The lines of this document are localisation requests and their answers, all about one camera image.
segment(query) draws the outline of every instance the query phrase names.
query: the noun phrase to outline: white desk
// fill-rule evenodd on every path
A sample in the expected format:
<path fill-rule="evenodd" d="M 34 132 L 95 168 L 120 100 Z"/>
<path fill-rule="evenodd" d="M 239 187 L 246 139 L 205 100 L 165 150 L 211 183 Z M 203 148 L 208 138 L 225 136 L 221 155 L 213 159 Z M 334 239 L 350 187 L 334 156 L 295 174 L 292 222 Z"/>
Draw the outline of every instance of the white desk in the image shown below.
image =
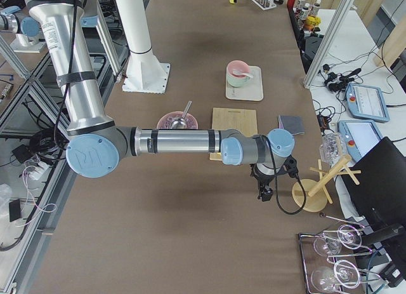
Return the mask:
<path fill-rule="evenodd" d="M 331 21 L 334 12 L 334 10 L 320 10 L 320 12 L 318 13 L 320 18 L 322 19 L 322 23 L 320 24 L 321 34 L 323 34 L 327 30 L 328 24 Z M 324 60 L 324 63 L 341 63 L 341 61 L 335 57 L 338 57 L 343 61 L 353 60 L 357 56 L 369 52 L 374 47 L 374 45 L 375 42 L 372 40 L 360 17 L 355 11 L 350 11 L 345 19 L 343 27 L 341 28 L 339 34 L 336 36 L 336 39 L 333 42 L 329 54 Z M 368 60 L 367 57 L 363 57 L 354 62 L 343 63 L 335 66 L 331 71 L 335 73 L 353 71 L 356 68 L 361 67 L 362 64 L 367 60 L 365 65 L 362 66 L 362 71 L 360 73 L 360 76 L 362 76 L 377 69 L 373 62 L 373 57 L 374 55 L 371 54 Z M 375 72 L 362 77 L 364 80 L 363 84 L 378 86 L 382 89 L 383 92 L 388 93 L 391 93 L 393 88 L 392 94 L 384 94 L 384 99 L 387 105 L 399 105 L 406 103 L 406 94 L 396 78 L 394 76 L 388 78 L 388 82 L 390 83 L 392 88 L 386 81 L 386 78 L 389 75 L 390 72 L 385 67 L 382 67 Z M 332 93 L 326 87 L 319 87 L 324 85 L 324 79 L 320 75 L 315 78 L 312 85 L 313 86 L 311 87 L 310 91 L 313 99 L 320 102 L 322 107 L 331 105 L 335 107 L 338 112 L 340 112 L 341 104 L 335 98 L 335 93 Z M 318 103 L 316 102 L 314 102 L 314 106 L 315 109 L 319 108 Z M 388 110 L 391 120 L 388 123 L 377 123 L 379 130 L 384 136 L 389 137 L 391 140 L 397 140 L 406 137 L 406 107 L 388 108 Z M 339 119 L 353 118 L 348 111 L 342 113 L 341 116 L 335 115 L 330 124 L 332 130 L 336 131 L 336 122 Z M 406 155 L 406 140 L 397 142 L 395 143 L 395 145 L 399 148 L 403 155 Z M 344 216 L 346 218 L 358 216 L 357 211 L 351 203 L 348 191 L 340 177 L 336 181 L 336 189 L 340 198 L 341 208 L 343 210 Z M 379 272 L 383 267 L 384 265 L 376 266 L 374 267 L 373 271 Z M 371 283 L 371 286 L 374 290 L 376 290 L 380 284 L 381 283 Z M 406 281 L 402 281 L 402 283 L 396 288 L 389 288 L 386 286 L 380 291 L 380 293 L 406 293 Z"/>

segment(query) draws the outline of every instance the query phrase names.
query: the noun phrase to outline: pink saucer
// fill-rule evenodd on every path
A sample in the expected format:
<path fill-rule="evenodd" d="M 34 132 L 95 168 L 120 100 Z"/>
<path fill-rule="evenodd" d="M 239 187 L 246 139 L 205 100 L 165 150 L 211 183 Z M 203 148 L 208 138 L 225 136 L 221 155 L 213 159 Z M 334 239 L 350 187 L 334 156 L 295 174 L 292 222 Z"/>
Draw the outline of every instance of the pink saucer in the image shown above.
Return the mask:
<path fill-rule="evenodd" d="M 181 117 L 183 114 L 182 111 L 175 111 L 170 112 L 161 117 L 158 122 L 157 129 L 169 129 L 169 125 L 171 124 L 172 120 L 176 117 Z M 186 114 L 186 124 L 188 125 L 187 129 L 197 129 L 197 120 L 191 114 Z"/>

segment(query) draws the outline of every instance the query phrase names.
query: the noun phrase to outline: wooden cutting board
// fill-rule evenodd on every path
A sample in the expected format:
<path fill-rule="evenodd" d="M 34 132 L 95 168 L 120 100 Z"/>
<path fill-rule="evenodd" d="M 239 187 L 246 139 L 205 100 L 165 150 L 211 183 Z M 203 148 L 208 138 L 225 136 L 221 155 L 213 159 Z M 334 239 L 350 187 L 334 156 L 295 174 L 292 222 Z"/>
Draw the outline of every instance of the wooden cutting board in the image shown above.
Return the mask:
<path fill-rule="evenodd" d="M 256 111 L 245 109 L 213 108 L 211 128 L 214 130 L 237 129 L 246 137 L 258 134 Z M 210 160 L 221 161 L 220 153 L 210 153 Z"/>

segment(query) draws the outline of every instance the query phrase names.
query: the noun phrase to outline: blue joint cap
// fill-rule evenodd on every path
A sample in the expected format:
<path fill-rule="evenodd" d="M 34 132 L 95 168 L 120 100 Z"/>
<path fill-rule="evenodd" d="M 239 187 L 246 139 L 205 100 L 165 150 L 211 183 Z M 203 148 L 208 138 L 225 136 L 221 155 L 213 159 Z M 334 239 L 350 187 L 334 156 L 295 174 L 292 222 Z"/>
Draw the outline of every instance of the blue joint cap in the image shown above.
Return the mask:
<path fill-rule="evenodd" d="M 81 18 L 81 25 L 82 27 L 96 27 L 97 22 L 99 20 L 99 16 L 93 16 L 93 17 L 84 17 Z"/>
<path fill-rule="evenodd" d="M 86 178 L 100 178 L 117 167 L 120 155 L 107 138 L 83 134 L 69 142 L 66 159 L 74 172 Z"/>
<path fill-rule="evenodd" d="M 242 147 L 235 137 L 221 141 L 221 158 L 226 165 L 239 165 L 242 162 Z"/>
<path fill-rule="evenodd" d="M 288 157 L 294 148 L 293 135 L 284 129 L 274 129 L 268 134 L 268 139 L 274 154 L 280 157 Z"/>
<path fill-rule="evenodd" d="M 18 6 L 9 6 L 0 11 L 3 16 L 10 15 L 12 13 L 18 13 L 21 10 Z"/>
<path fill-rule="evenodd" d="M 20 26 L 22 33 L 26 36 L 35 37 L 39 33 L 39 24 L 31 17 L 25 17 Z"/>

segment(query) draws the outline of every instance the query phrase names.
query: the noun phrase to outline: pink cup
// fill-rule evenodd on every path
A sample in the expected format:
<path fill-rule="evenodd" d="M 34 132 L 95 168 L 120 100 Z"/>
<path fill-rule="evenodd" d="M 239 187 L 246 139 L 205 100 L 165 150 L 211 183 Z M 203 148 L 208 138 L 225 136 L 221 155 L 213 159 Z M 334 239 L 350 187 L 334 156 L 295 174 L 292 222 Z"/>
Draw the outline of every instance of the pink cup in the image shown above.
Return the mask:
<path fill-rule="evenodd" d="M 233 74 L 233 70 L 238 70 L 241 73 L 249 73 L 249 66 L 244 61 L 241 61 L 241 60 L 231 61 L 227 65 L 227 74 L 229 74 L 233 77 L 237 77 L 237 78 L 245 78 L 246 76 L 244 76 L 244 75 Z"/>

